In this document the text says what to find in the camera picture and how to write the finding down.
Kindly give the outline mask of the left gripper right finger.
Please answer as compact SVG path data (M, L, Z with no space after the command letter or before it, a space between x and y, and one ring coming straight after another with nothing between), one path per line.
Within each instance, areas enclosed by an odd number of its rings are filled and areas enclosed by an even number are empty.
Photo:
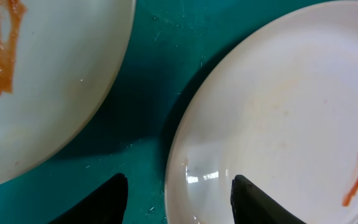
M235 224L305 224L240 174L232 180L231 207Z

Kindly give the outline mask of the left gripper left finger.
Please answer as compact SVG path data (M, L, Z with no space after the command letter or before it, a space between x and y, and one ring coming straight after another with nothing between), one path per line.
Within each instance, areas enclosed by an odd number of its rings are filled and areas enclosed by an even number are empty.
M123 173L117 173L50 223L121 224L124 219L127 200L127 177Z

